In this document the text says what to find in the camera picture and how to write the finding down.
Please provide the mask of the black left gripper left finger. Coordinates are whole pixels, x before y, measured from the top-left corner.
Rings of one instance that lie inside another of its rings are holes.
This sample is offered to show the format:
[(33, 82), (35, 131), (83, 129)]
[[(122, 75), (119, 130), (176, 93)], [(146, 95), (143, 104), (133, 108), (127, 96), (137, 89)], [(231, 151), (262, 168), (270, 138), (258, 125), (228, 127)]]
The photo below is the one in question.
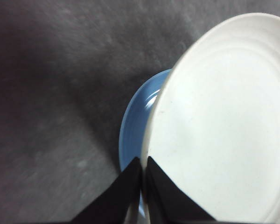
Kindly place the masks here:
[(134, 157), (110, 187), (71, 224), (135, 224), (140, 203), (140, 159)]

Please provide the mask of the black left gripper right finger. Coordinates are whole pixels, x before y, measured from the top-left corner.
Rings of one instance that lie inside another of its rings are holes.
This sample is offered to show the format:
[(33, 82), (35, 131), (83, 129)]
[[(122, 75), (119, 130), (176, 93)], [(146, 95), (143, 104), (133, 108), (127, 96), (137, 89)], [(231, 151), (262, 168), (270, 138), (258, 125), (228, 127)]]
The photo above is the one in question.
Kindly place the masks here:
[(149, 156), (146, 194), (152, 224), (217, 224), (218, 221), (182, 192)]

